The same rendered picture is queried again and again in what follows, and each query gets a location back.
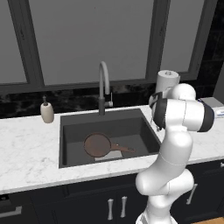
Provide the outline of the beige soap dispenser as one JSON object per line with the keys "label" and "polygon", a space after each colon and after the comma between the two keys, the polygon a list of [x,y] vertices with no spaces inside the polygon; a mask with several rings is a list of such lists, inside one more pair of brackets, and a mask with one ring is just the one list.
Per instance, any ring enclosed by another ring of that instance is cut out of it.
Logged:
{"label": "beige soap dispenser", "polygon": [[40,114],[45,123],[52,123],[54,120],[53,106],[50,102],[46,101],[43,96],[43,103],[40,105]]}

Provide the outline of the pale grey sponge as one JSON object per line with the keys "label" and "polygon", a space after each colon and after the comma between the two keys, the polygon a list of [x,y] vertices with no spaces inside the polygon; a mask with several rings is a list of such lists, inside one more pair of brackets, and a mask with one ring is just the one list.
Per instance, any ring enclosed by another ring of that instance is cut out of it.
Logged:
{"label": "pale grey sponge", "polygon": [[122,158],[123,155],[119,150],[112,150],[110,153],[103,157],[96,157],[94,160],[95,161],[104,161],[104,160],[110,160],[110,159],[117,159],[117,158]]}

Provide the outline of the dark grey sink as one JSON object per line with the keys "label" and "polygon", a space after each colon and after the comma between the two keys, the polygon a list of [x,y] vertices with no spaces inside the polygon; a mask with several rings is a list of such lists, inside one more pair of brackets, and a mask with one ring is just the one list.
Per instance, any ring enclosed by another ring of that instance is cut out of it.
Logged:
{"label": "dark grey sink", "polygon": [[112,144],[134,149],[134,152],[122,153],[122,158],[139,158],[156,155],[160,141],[140,108],[108,111],[105,115],[98,112],[83,115],[63,115],[59,129],[59,168],[117,159],[95,161],[83,147],[85,138],[95,132],[107,135]]}

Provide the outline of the grey curved tap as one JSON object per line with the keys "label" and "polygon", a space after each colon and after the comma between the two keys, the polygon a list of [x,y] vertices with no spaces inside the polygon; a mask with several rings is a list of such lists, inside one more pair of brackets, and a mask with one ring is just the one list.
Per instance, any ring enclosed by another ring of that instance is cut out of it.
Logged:
{"label": "grey curved tap", "polygon": [[112,92],[110,91],[109,85],[109,71],[107,64],[102,61],[99,65],[99,115],[105,115],[106,107],[113,107]]}

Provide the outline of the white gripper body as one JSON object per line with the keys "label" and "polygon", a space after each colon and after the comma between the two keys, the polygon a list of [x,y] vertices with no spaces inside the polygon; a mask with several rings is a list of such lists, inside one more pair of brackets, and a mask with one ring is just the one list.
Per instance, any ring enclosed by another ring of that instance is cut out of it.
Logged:
{"label": "white gripper body", "polygon": [[158,102],[159,93],[152,94],[149,99],[149,106],[151,108],[151,115],[154,116],[156,113],[157,102]]}

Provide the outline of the white paper towel roll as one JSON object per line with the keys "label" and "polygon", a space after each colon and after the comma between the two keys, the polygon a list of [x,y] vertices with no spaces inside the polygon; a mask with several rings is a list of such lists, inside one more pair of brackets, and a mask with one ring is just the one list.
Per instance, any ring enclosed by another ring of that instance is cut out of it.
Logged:
{"label": "white paper towel roll", "polygon": [[177,72],[161,70],[157,73],[157,85],[155,92],[164,92],[167,88],[172,88],[179,84],[180,76]]}

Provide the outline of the dark cupboard door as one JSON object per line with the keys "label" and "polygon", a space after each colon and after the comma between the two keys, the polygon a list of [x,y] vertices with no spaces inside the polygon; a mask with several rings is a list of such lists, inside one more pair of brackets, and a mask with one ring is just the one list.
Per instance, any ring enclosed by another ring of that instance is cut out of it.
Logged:
{"label": "dark cupboard door", "polygon": [[[108,200],[113,199],[113,220],[108,220]],[[52,224],[116,224],[116,193],[100,192],[64,199],[53,205]]]}
{"label": "dark cupboard door", "polygon": [[224,172],[195,178],[198,184],[192,202],[186,204],[191,191],[180,196],[171,207],[171,215],[178,224],[191,224],[218,215],[218,207],[224,197]]}
{"label": "dark cupboard door", "polygon": [[[124,218],[121,218],[122,196],[127,196],[126,215]],[[116,223],[136,224],[138,216],[146,208],[148,197],[141,195],[134,185],[130,185],[118,190],[116,198]]]}

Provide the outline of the dark framed window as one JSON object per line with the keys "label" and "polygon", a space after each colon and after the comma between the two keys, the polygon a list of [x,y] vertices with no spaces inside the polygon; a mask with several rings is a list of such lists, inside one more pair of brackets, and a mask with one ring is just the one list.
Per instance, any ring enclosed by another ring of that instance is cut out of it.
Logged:
{"label": "dark framed window", "polygon": [[0,93],[197,78],[218,0],[0,0]]}

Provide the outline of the dark drawer front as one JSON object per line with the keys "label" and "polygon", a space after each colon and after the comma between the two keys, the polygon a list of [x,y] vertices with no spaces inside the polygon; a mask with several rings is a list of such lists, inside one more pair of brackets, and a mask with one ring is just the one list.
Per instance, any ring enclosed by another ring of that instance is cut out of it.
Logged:
{"label": "dark drawer front", "polygon": [[202,162],[202,163],[197,163],[197,164],[189,164],[186,168],[194,176],[202,176],[202,175],[207,175],[207,174],[224,172],[224,167],[221,168],[221,162],[224,163],[224,159],[207,161],[207,162]]}

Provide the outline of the dark dishwasher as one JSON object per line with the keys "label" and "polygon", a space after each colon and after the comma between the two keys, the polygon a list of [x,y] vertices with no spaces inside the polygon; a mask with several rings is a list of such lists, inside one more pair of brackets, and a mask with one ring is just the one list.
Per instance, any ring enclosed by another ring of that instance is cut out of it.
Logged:
{"label": "dark dishwasher", "polygon": [[39,224],[26,192],[0,195],[0,224]]}

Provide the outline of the brown frying pan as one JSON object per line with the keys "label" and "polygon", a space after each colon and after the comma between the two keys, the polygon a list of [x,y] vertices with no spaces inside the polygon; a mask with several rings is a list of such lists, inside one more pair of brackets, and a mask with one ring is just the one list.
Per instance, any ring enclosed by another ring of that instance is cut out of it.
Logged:
{"label": "brown frying pan", "polygon": [[121,146],[118,143],[111,143],[107,135],[99,132],[89,134],[84,140],[83,147],[86,153],[94,158],[104,157],[111,151],[135,151],[132,148]]}

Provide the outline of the white and blue box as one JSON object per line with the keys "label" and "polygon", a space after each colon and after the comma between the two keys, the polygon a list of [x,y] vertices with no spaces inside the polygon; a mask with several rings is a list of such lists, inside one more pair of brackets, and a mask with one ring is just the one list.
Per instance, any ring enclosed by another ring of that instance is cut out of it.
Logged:
{"label": "white and blue box", "polygon": [[213,108],[214,112],[214,118],[224,118],[224,108],[223,107],[218,107],[218,108]]}

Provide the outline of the grey flat box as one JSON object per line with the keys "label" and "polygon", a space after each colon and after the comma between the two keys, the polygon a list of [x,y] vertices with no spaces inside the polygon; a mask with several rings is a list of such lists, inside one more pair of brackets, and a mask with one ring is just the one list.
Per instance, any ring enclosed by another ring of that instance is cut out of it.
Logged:
{"label": "grey flat box", "polygon": [[199,98],[199,100],[206,106],[210,108],[221,108],[224,104],[215,99],[214,97]]}

